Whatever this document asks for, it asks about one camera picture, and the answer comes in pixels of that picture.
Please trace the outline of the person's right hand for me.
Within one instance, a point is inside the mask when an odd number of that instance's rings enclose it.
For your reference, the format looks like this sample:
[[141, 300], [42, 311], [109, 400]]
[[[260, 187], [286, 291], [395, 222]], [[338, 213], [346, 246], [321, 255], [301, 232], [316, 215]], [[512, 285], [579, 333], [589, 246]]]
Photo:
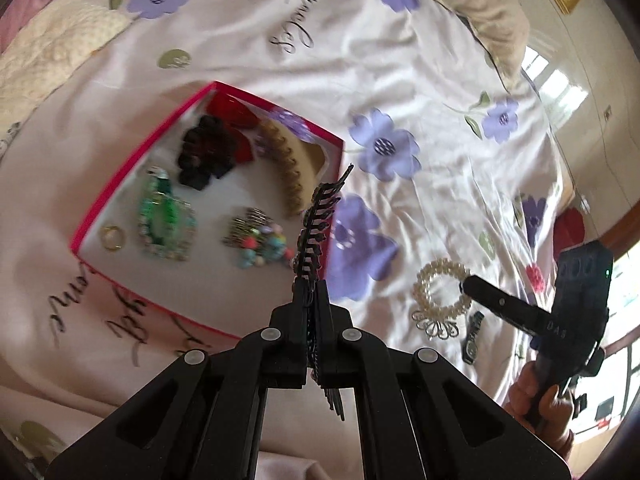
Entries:
[[537, 410], [541, 421], [540, 426], [536, 427], [525, 416], [532, 408], [539, 391], [535, 363], [528, 362], [509, 388], [503, 408], [567, 462], [574, 443], [574, 434], [568, 428], [574, 413], [573, 401], [569, 396], [560, 396], [558, 385], [551, 386], [538, 402]]

